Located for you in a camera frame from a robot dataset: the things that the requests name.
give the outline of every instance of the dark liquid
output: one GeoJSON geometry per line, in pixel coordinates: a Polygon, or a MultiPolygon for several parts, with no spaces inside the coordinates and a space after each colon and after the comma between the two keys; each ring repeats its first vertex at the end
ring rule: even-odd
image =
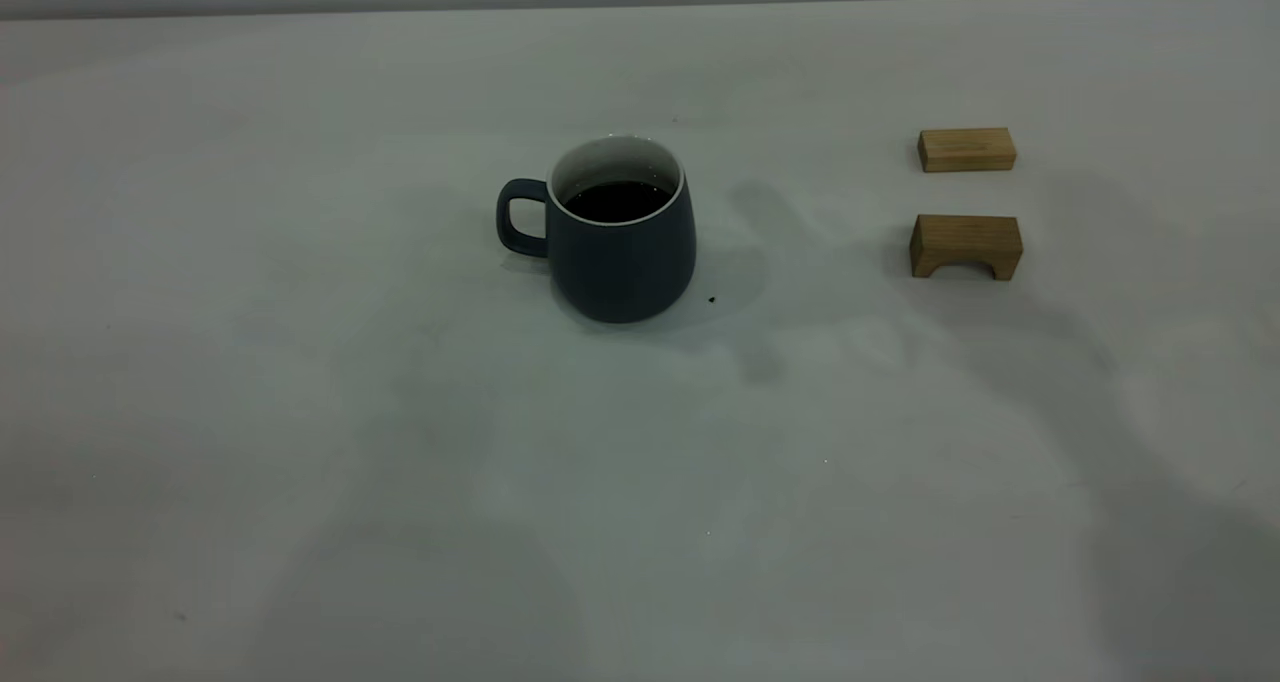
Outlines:
{"type": "Polygon", "coordinates": [[[607,182],[573,194],[564,209],[590,221],[632,221],[658,212],[671,193],[648,182],[607,182]]]}

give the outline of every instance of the mug rim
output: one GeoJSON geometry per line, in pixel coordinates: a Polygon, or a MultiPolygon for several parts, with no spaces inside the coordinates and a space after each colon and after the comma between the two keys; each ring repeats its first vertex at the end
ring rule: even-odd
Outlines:
{"type": "Polygon", "coordinates": [[[684,192],[685,192],[685,164],[681,163],[680,157],[676,157],[676,154],[671,152],[671,150],[668,150],[666,145],[659,143],[659,141],[653,139],[653,138],[645,138],[645,136],[608,134],[608,136],[603,136],[603,138],[586,139],[585,143],[573,145],[572,148],[566,150],[566,152],[563,152],[562,155],[559,155],[559,157],[556,159],[556,163],[552,163],[552,166],[548,168],[548,170],[547,170],[547,194],[549,196],[549,198],[552,198],[552,202],[556,203],[556,206],[559,209],[559,211],[562,211],[563,214],[566,214],[566,216],[572,218],[572,220],[581,221],[581,223],[584,223],[584,225],[594,225],[594,226],[631,226],[631,225],[639,225],[640,221],[653,220],[653,218],[657,218],[657,216],[659,216],[659,214],[666,212],[667,209],[671,207],[672,203],[676,203],[676,200],[680,200],[680,196],[684,192]],[[667,157],[671,157],[672,163],[676,163],[676,171],[680,171],[680,180],[676,182],[676,191],[673,191],[673,193],[671,193],[671,198],[668,198],[667,202],[662,205],[662,207],[655,209],[655,211],[653,211],[653,212],[645,214],[644,218],[635,218],[635,220],[627,220],[627,221],[594,221],[594,220],[588,220],[588,218],[580,218],[580,216],[577,216],[577,214],[572,214],[571,211],[568,211],[567,207],[564,207],[564,205],[559,200],[559,196],[556,193],[556,169],[559,166],[561,163],[564,161],[564,159],[568,157],[568,155],[577,152],[577,150],[585,148],[585,146],[589,146],[589,145],[599,145],[599,143],[602,143],[602,141],[608,141],[608,139],[640,139],[640,141],[643,141],[646,145],[655,146],[655,148],[658,148],[660,152],[666,154],[667,157]]]}

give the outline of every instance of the wooden block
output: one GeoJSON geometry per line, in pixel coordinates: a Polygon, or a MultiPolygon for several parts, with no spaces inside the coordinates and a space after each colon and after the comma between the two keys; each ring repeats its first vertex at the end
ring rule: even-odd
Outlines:
{"type": "Polygon", "coordinates": [[[923,131],[916,148],[924,171],[1012,170],[1018,159],[1007,127],[923,131]]]}
{"type": "Polygon", "coordinates": [[[1012,280],[1023,258],[1023,235],[1015,218],[920,214],[911,232],[911,276],[933,275],[946,264],[978,262],[997,280],[1012,280]]]}

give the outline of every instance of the mug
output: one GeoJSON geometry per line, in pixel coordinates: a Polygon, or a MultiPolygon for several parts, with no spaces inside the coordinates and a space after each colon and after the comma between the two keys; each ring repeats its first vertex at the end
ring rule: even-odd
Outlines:
{"type": "Polygon", "coordinates": [[[585,316],[600,322],[653,317],[694,276],[698,241],[685,168],[653,139],[589,141],[553,164],[545,182],[502,187],[498,239],[512,252],[545,257],[552,280],[585,316]],[[652,203],[639,207],[636,189],[652,203]],[[516,230],[511,200],[545,205],[545,239],[516,230]],[[589,207],[581,207],[586,200],[589,207]]]}

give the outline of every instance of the white table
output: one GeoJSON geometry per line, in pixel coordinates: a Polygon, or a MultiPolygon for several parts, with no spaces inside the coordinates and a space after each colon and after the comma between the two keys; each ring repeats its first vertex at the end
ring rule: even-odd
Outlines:
{"type": "Polygon", "coordinates": [[[1280,0],[4,23],[0,678],[1274,679],[1277,40],[1280,0]],[[919,171],[966,125],[1015,170],[919,171]],[[609,131],[699,223],[631,328],[493,230],[609,131]],[[1014,214],[1014,282],[910,278],[919,212],[1014,214]]]}

